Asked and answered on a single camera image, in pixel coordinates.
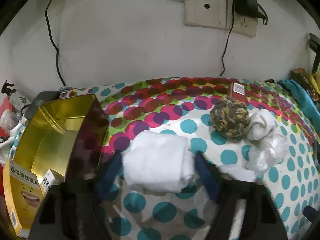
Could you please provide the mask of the clear plastic bag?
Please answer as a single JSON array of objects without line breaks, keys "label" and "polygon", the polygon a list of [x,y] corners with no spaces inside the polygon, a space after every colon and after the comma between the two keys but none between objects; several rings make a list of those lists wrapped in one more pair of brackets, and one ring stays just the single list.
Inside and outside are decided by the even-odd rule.
[{"label": "clear plastic bag", "polygon": [[253,145],[248,153],[246,168],[255,175],[265,174],[270,168],[283,161],[287,154],[287,137],[274,134],[264,137]]}]

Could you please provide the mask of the small white sock bundle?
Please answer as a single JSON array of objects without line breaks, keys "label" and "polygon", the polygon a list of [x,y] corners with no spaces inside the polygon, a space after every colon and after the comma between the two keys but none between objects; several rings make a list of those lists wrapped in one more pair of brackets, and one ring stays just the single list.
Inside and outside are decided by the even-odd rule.
[{"label": "small white sock bundle", "polygon": [[275,130],[273,115],[266,109],[261,109],[250,116],[247,128],[247,139],[256,141],[263,139]]}]

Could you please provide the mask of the yellow grey rope ball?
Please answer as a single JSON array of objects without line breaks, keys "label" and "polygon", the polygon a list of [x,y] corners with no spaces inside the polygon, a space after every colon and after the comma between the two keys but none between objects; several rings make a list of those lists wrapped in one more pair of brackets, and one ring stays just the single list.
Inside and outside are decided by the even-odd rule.
[{"label": "yellow grey rope ball", "polygon": [[243,139],[251,121],[246,104],[229,96],[221,98],[209,116],[215,130],[227,139]]}]

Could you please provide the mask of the red cigarette box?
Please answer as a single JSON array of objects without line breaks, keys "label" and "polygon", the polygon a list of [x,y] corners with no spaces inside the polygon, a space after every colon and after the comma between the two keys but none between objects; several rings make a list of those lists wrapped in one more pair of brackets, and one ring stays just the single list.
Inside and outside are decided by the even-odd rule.
[{"label": "red cigarette box", "polygon": [[246,94],[245,94],[244,85],[233,82],[230,86],[228,95],[235,100],[238,100],[242,103],[246,103]]}]

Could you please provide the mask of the yellow smiling medicine box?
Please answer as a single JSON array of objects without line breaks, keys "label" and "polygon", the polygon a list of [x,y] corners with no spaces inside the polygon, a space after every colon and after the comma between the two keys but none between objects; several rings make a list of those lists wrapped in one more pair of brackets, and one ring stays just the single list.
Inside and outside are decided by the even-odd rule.
[{"label": "yellow smiling medicine box", "polygon": [[18,237],[28,238],[43,201],[37,177],[8,159],[3,169],[4,196],[9,218]]}]

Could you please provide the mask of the gold metal tin box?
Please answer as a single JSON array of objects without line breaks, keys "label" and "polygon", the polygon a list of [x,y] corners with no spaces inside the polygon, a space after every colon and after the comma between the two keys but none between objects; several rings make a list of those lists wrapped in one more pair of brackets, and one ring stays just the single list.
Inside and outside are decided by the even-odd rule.
[{"label": "gold metal tin box", "polygon": [[108,125],[94,94],[44,103],[27,124],[13,160],[38,181],[48,169],[65,179],[82,178],[98,168]]}]

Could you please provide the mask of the red plastic bag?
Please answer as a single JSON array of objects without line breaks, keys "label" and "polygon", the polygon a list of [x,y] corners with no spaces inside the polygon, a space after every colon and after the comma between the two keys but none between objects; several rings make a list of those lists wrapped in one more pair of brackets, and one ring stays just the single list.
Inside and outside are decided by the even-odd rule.
[{"label": "red plastic bag", "polygon": [[9,137],[10,131],[18,124],[19,117],[6,96],[1,104],[1,137]]}]

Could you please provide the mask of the black set-top box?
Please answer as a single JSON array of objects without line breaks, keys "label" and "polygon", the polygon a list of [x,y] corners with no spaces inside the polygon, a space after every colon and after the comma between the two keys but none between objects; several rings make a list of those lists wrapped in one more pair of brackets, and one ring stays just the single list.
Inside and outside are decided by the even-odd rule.
[{"label": "black set-top box", "polygon": [[60,92],[58,91],[44,91],[40,92],[31,104],[27,107],[27,110],[24,113],[24,117],[27,120],[30,120],[37,109],[44,103],[57,100],[60,97]]}]

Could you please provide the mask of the teal cloth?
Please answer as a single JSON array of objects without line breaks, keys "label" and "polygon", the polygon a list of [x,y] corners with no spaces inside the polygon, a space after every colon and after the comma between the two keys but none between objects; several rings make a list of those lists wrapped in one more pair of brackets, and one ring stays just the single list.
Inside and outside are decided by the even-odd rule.
[{"label": "teal cloth", "polygon": [[294,80],[281,80],[294,99],[299,103],[300,109],[311,121],[317,133],[320,130],[320,114],[308,93]]}]

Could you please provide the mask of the polka dot bed sheet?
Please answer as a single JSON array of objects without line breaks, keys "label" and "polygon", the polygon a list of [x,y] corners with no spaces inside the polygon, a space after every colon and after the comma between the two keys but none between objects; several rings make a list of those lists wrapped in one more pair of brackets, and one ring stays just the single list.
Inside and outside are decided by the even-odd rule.
[{"label": "polka dot bed sheet", "polygon": [[[108,161],[116,150],[127,150],[142,131],[175,134],[190,140],[193,153],[202,151],[216,165],[244,166],[253,144],[229,140],[213,129],[210,110],[225,97],[231,79],[170,78],[118,83],[91,88],[62,88],[60,98],[94,94],[109,118],[101,150]],[[268,110],[276,133],[287,137],[283,161],[260,178],[266,183],[289,239],[301,239],[310,228],[303,216],[308,205],[319,207],[319,173],[313,161],[313,143],[319,139],[312,121],[305,116],[291,92],[279,83],[240,80],[246,106],[253,114]],[[200,239],[208,230],[204,220],[204,189],[191,182],[177,194],[148,196],[129,190],[123,174],[116,177],[103,196],[106,226],[118,239]]]}]

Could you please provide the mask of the black spray bottle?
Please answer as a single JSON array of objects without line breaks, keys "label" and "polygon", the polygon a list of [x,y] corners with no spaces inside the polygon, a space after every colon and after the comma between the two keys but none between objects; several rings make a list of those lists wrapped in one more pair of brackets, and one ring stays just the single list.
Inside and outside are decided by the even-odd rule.
[{"label": "black spray bottle", "polygon": [[1,93],[10,96],[15,91],[12,87],[14,87],[14,84],[10,84],[8,81],[5,81],[1,88]]}]

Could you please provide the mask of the brown snack packet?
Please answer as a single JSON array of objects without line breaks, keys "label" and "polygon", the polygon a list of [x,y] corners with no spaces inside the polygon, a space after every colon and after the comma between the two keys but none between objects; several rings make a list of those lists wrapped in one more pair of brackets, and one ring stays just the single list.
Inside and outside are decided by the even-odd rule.
[{"label": "brown snack packet", "polygon": [[291,70],[291,78],[295,80],[311,97],[313,101],[319,101],[319,88],[316,80],[305,69]]}]

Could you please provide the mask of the black clamp stand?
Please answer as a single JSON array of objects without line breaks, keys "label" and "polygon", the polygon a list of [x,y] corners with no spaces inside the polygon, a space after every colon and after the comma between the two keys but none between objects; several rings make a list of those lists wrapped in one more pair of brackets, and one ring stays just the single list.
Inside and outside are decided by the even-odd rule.
[{"label": "black clamp stand", "polygon": [[312,65],[312,75],[315,75],[320,63],[320,39],[313,33],[309,33],[308,43],[311,50],[315,53],[315,59]]}]

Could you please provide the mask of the black power adapter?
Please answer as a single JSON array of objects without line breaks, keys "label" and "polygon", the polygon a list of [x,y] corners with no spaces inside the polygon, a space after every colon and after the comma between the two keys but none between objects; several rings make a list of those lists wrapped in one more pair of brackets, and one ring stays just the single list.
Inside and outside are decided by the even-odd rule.
[{"label": "black power adapter", "polygon": [[262,19],[263,25],[268,24],[266,11],[258,4],[258,0],[235,0],[234,9],[238,15]]}]

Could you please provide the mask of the beige wall socket plate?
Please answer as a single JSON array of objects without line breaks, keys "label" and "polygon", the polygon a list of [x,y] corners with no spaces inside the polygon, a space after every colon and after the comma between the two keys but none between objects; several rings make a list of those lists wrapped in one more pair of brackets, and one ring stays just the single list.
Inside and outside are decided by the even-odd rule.
[{"label": "beige wall socket plate", "polygon": [[256,37],[258,20],[232,13],[232,0],[184,0],[184,24],[192,27],[233,29],[234,33]]}]

